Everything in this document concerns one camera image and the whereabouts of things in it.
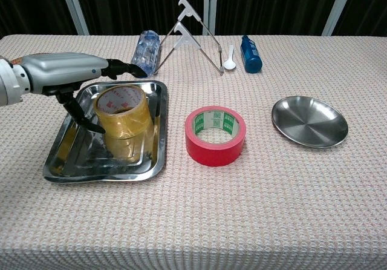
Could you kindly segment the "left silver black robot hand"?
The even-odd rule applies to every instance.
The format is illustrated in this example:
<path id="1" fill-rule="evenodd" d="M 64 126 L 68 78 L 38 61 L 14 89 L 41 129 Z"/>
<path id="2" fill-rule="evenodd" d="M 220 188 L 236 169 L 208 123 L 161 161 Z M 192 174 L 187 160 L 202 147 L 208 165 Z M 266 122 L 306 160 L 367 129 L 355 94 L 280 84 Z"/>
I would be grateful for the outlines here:
<path id="1" fill-rule="evenodd" d="M 56 96 L 75 122 L 89 131 L 105 130 L 85 117 L 73 93 L 80 86 L 101 76 L 116 80 L 118 75 L 130 73 L 137 78 L 147 76 L 139 66 L 118 59 L 105 59 L 85 53 L 41 53 L 21 58 L 30 87 L 26 91 L 45 96 Z"/>

